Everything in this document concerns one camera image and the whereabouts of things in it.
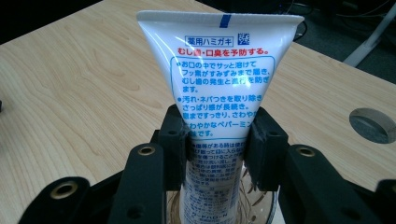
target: wire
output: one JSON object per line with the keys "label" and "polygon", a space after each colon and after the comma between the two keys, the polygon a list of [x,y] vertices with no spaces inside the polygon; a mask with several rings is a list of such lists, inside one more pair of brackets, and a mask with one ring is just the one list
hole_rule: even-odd
{"label": "wire", "polygon": [[[376,15],[369,15],[370,13],[376,12],[377,10],[379,10],[381,7],[383,7],[386,3],[388,3],[389,1],[384,2],[383,4],[381,4],[379,7],[376,7],[373,10],[370,10],[368,12],[365,12],[363,14],[360,15],[356,15],[356,16],[339,16],[341,19],[341,22],[356,31],[362,31],[362,32],[371,32],[375,29],[375,27],[380,23],[380,21],[377,20],[377,18],[379,19],[383,19],[387,13],[381,13],[381,14],[376,14]],[[366,25],[372,25],[372,28],[369,29],[360,29],[360,28],[356,28],[351,26],[350,24],[348,24],[348,22],[346,20],[350,20],[350,21],[357,21],[357,22],[364,22]]]}
{"label": "wire", "polygon": [[315,10],[315,8],[312,7],[312,6],[309,6],[309,5],[306,5],[306,4],[302,4],[302,3],[296,3],[296,2],[294,2],[294,0],[292,2],[286,2],[286,3],[282,3],[282,4],[284,4],[284,5],[290,4],[290,7],[289,7],[289,9],[288,9],[288,11],[286,13],[289,13],[291,11],[291,9],[293,7],[295,7],[295,6],[297,6],[297,7],[309,7],[309,11],[308,12],[305,12],[305,13],[291,13],[292,15],[307,16],[307,15],[311,14]]}
{"label": "wire", "polygon": [[381,7],[383,7],[384,5],[386,5],[388,2],[389,2],[389,0],[385,1],[385,2],[384,2],[383,4],[381,4],[379,7],[376,7],[375,9],[373,9],[373,10],[371,10],[371,11],[368,11],[368,12],[365,12],[365,13],[360,14],[360,15],[342,15],[342,14],[336,14],[336,15],[339,16],[339,17],[349,17],[349,18],[353,18],[353,17],[366,17],[368,14],[373,13],[373,12],[379,10]]}
{"label": "wire", "polygon": [[289,14],[291,8],[293,7],[293,4],[294,4],[294,0],[291,0],[290,7],[289,7],[289,9],[286,11],[285,14]]}
{"label": "wire", "polygon": [[273,191],[273,198],[272,198],[272,202],[271,202],[271,208],[270,208],[270,214],[267,218],[267,221],[265,222],[265,224],[268,223],[272,223],[274,216],[275,216],[275,212],[276,212],[276,202],[277,202],[277,191]]}

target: desk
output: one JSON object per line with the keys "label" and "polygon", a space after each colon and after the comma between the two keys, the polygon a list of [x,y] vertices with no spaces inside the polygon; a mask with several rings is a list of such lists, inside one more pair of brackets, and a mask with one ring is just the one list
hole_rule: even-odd
{"label": "desk", "polygon": [[[190,1],[105,0],[0,46],[0,223],[16,223],[64,176],[91,184],[123,169],[159,129],[170,91],[135,14],[216,10]],[[291,144],[320,149],[367,189],[396,178],[396,143],[376,144],[348,122],[359,107],[396,120],[396,86],[292,44],[262,106]]]}

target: blue stripe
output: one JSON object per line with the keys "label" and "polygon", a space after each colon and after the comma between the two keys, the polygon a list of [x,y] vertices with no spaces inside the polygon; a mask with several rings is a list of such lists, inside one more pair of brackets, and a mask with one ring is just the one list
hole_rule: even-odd
{"label": "blue stripe", "polygon": [[220,28],[227,28],[228,22],[230,22],[230,18],[231,18],[230,14],[224,14],[223,17],[221,18]]}

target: bolt hole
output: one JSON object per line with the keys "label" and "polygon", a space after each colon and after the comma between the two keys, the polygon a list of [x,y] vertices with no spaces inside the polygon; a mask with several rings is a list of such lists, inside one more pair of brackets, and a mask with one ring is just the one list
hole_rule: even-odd
{"label": "bolt hole", "polygon": [[127,216],[130,219],[138,219],[144,215],[145,207],[143,205],[134,205],[128,209]]}
{"label": "bolt hole", "polygon": [[297,148],[297,151],[302,156],[306,156],[306,157],[314,157],[315,156],[315,151],[313,151],[312,149],[307,148],[307,147],[299,147],[299,148]]}
{"label": "bolt hole", "polygon": [[77,189],[78,184],[75,181],[67,181],[53,189],[50,193],[50,197],[56,200],[67,198],[75,193]]}
{"label": "bolt hole", "polygon": [[343,208],[341,209],[341,212],[342,212],[345,216],[347,216],[347,217],[349,217],[349,218],[351,218],[351,219],[353,219],[353,220],[358,221],[358,220],[361,219],[361,215],[360,215],[357,211],[355,211],[354,209],[352,209],[352,208],[343,207]]}
{"label": "bolt hole", "polygon": [[154,147],[142,147],[139,149],[138,153],[141,156],[148,156],[155,152]]}

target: black cable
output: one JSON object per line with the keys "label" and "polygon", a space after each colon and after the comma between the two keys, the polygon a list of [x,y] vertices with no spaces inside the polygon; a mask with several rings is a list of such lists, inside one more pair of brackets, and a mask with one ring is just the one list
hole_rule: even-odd
{"label": "black cable", "polygon": [[339,17],[349,17],[349,18],[354,18],[354,17],[367,17],[369,16],[371,13],[374,13],[376,11],[378,11],[381,7],[383,7],[384,5],[386,5],[389,2],[389,0],[385,1],[384,3],[382,3],[381,5],[379,5],[378,7],[368,11],[368,12],[364,12],[361,13],[360,15],[342,15],[342,14],[337,14],[337,16]]}
{"label": "black cable", "polygon": [[[298,2],[295,2],[295,1],[284,2],[284,3],[281,3],[281,4],[282,5],[290,5],[288,10],[287,10],[287,14],[291,14],[291,15],[307,16],[307,15],[311,14],[315,10],[315,8],[312,5],[306,5],[306,4],[298,3]],[[292,11],[291,9],[293,7],[308,7],[309,11],[304,12],[304,13],[295,13],[295,12],[291,13],[291,11]]]}
{"label": "black cable", "polygon": [[296,41],[296,40],[299,40],[299,39],[303,38],[303,36],[308,31],[308,25],[306,24],[306,21],[303,21],[302,25],[304,26],[304,31],[301,34],[296,34],[296,36],[294,37],[293,41]]}

